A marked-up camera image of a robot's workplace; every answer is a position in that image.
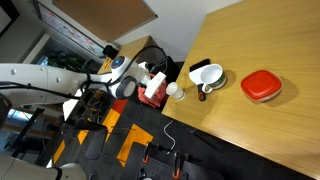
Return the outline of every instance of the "white cable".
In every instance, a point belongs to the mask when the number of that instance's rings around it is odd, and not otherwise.
[[[174,146],[176,145],[176,140],[173,139],[167,132],[166,132],[166,128],[172,123],[173,121],[169,122],[164,128],[163,128],[163,132],[173,141],[173,145],[171,147],[171,151],[173,150]]]

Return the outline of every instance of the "wooden desk surface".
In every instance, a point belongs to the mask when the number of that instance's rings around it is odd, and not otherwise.
[[[127,56],[129,58],[133,58],[141,49],[145,47],[145,45],[150,41],[151,37],[146,36],[143,38],[140,38],[138,40],[135,40],[131,43],[122,45],[119,54],[117,56]],[[110,71],[110,69],[105,68],[106,62],[104,62],[98,71],[98,74],[102,74],[105,72]]]
[[[186,98],[169,98],[163,114],[320,179],[320,3],[244,0],[208,14],[177,83]],[[210,58],[227,84],[197,99],[189,67]],[[253,103],[242,92],[248,74],[270,70],[281,94]]]

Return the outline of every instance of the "cup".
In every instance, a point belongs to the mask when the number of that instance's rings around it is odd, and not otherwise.
[[[200,74],[200,79],[203,82],[202,91],[211,93],[214,89],[221,88],[227,81],[227,77],[219,64],[208,65]]]
[[[176,82],[172,82],[167,86],[166,93],[179,100],[184,99],[185,93]]]

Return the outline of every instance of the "red container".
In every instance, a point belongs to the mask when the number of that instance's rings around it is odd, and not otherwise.
[[[281,79],[266,70],[256,71],[241,81],[242,90],[254,101],[267,101],[282,89]]]

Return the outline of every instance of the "white paper cup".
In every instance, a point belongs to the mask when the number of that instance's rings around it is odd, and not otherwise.
[[[185,92],[178,86],[176,82],[172,82],[167,86],[166,93],[177,99],[184,99]]]

